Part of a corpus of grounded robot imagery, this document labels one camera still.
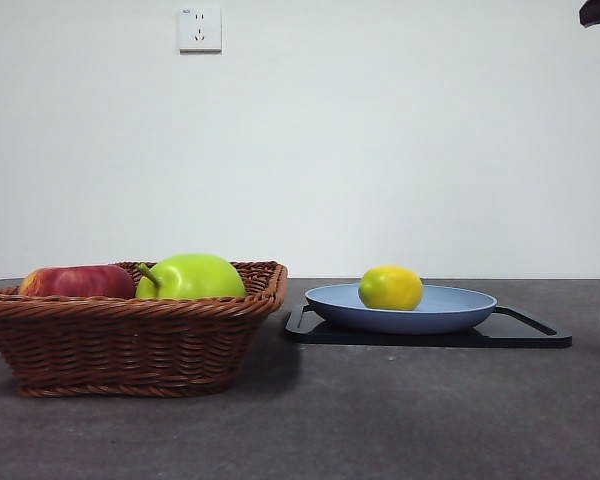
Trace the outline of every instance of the basket rim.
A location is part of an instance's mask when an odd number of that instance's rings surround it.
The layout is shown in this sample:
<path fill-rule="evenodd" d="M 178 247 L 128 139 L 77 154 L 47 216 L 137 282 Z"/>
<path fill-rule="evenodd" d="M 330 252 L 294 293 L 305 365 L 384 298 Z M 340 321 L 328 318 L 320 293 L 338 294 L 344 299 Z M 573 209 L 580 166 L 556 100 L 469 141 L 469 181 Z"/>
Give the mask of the basket rim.
<path fill-rule="evenodd" d="M 116 262 L 110 265 L 118 265 L 121 263 L 140 263 L 133 261 Z M 197 299 L 179 299 L 179 298 L 117 298 L 117 297 L 105 297 L 105 296 L 94 296 L 94 297 L 69 297 L 64 295 L 50 295 L 45 297 L 35 297 L 28 295 L 20 295 L 17 292 L 18 285 L 12 285 L 8 287 L 0 288 L 0 302 L 23 302 L 27 304 L 66 304 L 66 305 L 119 305 L 124 304 L 129 307 L 142 307 L 147 306 L 213 306 L 223 303 L 246 303 L 246 304 L 258 304 L 270 301 L 273 297 L 279 293 L 280 287 L 286 283 L 287 268 L 286 266 L 276 261 L 260 261 L 260 262 L 230 262 L 236 267 L 242 266 L 274 266 L 271 278 L 267 287 L 257 293 L 250 295 L 244 295 L 240 297 L 200 297 Z"/>

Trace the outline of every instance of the apple stem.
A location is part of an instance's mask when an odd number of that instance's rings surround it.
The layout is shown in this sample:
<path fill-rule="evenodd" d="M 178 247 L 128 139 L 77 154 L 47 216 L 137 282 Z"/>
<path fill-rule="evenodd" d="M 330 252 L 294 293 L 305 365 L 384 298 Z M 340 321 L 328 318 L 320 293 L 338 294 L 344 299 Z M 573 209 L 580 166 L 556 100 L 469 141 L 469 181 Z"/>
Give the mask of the apple stem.
<path fill-rule="evenodd" d="M 146 264 L 141 263 L 140 265 L 138 265 L 137 268 L 143 277 L 147 277 L 149 280 L 151 280 L 151 282 L 153 282 L 153 284 L 156 286 L 156 288 L 160 287 L 160 280 L 158 280 L 158 277 L 156 277 L 153 274 L 153 272 L 149 269 L 149 267 L 147 267 Z"/>

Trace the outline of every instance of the dark object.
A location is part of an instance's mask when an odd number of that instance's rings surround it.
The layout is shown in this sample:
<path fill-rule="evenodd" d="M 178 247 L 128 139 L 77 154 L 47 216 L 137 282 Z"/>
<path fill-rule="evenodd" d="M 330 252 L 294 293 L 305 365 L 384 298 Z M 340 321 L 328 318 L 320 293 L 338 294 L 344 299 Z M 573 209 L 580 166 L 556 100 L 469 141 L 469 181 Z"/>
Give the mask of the dark object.
<path fill-rule="evenodd" d="M 580 24 L 584 27 L 600 24 L 600 0 L 587 0 L 580 8 Z"/>
<path fill-rule="evenodd" d="M 509 307 L 496 306 L 480 325 L 440 335 L 391 335 L 338 327 L 324 321 L 311 306 L 297 307 L 287 322 L 288 338 L 300 343 L 398 345 L 420 347 L 565 348 L 571 335 Z"/>
<path fill-rule="evenodd" d="M 18 392 L 189 397 L 226 390 L 287 284 L 287 269 L 276 262 L 232 264 L 246 297 L 26 297 L 18 287 L 0 289 L 0 354 Z M 138 263 L 117 265 L 138 283 Z"/>

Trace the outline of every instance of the red apple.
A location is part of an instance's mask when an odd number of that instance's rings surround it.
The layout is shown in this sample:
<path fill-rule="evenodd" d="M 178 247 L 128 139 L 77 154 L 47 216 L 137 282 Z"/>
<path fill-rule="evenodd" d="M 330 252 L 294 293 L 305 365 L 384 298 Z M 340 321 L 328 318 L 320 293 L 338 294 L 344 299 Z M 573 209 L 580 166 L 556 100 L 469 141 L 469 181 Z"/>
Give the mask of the red apple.
<path fill-rule="evenodd" d="M 118 265 L 44 267 L 31 272 L 20 284 L 20 295 L 47 297 L 133 298 L 131 275 Z"/>

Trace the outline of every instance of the table surface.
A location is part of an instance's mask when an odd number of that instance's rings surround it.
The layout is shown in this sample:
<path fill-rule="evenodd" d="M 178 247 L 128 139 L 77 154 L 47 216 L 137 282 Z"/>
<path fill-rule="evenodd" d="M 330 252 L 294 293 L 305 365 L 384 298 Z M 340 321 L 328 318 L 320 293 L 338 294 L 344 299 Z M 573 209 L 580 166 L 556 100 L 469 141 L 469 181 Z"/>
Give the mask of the table surface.
<path fill-rule="evenodd" d="M 23 398 L 0 357 L 0 479 L 600 479 L 600 280 L 426 282 L 551 321 L 565 349 L 284 338 L 306 290 L 347 281 L 290 279 L 217 395 Z"/>

